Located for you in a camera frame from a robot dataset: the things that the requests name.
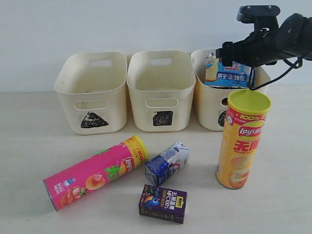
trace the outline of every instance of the black triangle label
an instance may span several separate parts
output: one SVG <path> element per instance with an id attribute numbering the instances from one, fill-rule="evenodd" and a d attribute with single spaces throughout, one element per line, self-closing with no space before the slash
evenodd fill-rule
<path id="1" fill-rule="evenodd" d="M 109 125 L 108 122 L 103 120 L 100 116 L 93 112 L 88 112 L 88 114 L 83 118 L 81 122 L 81 128 L 98 128 Z"/>

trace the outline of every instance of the lay's chip canister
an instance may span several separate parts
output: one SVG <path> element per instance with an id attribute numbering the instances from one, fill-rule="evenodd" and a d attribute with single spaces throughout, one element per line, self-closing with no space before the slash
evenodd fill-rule
<path id="1" fill-rule="evenodd" d="M 216 170 L 223 186 L 240 189 L 245 185 L 271 104 L 270 98 L 259 91 L 240 89 L 230 93 Z"/>

